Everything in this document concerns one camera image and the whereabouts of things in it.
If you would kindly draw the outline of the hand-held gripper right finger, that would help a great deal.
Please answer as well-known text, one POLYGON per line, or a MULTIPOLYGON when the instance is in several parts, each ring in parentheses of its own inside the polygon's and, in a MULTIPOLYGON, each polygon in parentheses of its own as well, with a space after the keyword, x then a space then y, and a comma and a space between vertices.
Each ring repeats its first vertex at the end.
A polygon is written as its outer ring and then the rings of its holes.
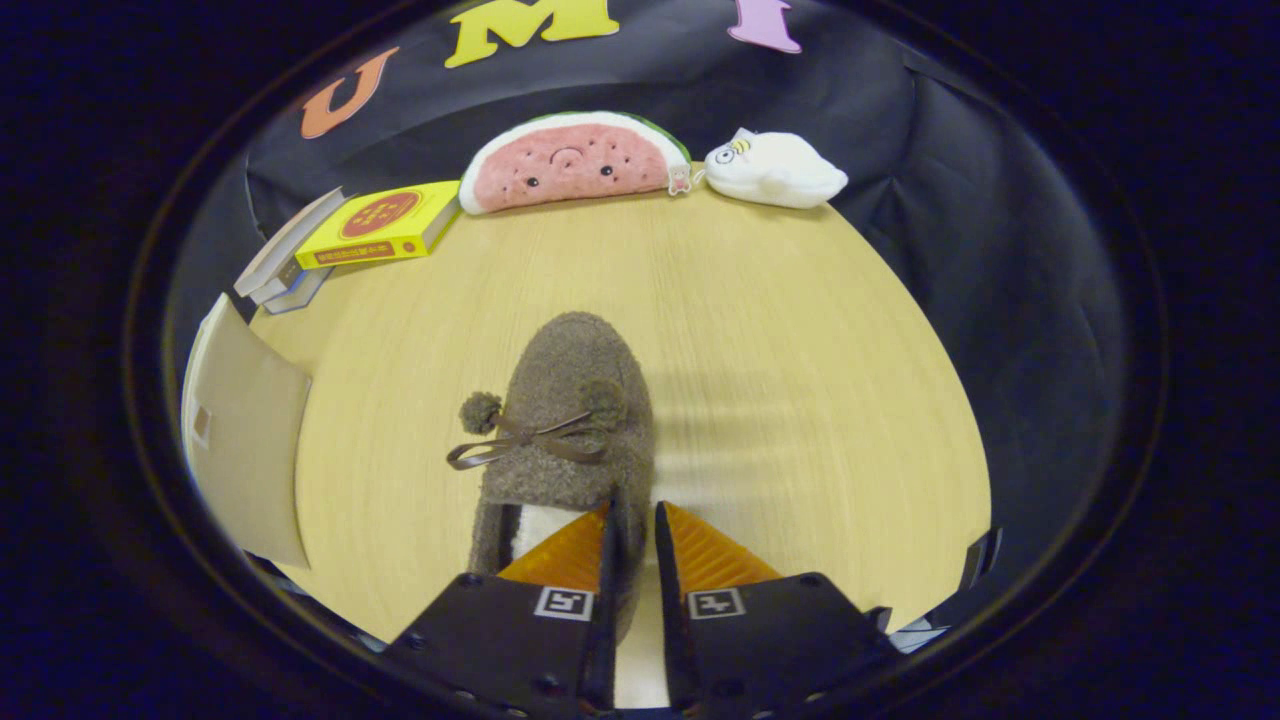
POLYGON ((785 575, 696 514, 655 507, 666 679, 681 716, 819 716, 902 660, 884 607, 785 575))

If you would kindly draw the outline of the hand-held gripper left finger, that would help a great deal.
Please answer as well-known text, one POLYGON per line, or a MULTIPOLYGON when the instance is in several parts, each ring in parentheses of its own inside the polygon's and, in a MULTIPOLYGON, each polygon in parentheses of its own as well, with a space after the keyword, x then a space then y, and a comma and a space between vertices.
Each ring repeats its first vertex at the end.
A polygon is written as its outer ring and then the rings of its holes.
POLYGON ((611 714, 620 562, 620 510, 603 503, 498 574, 457 575, 385 669, 445 716, 611 714))

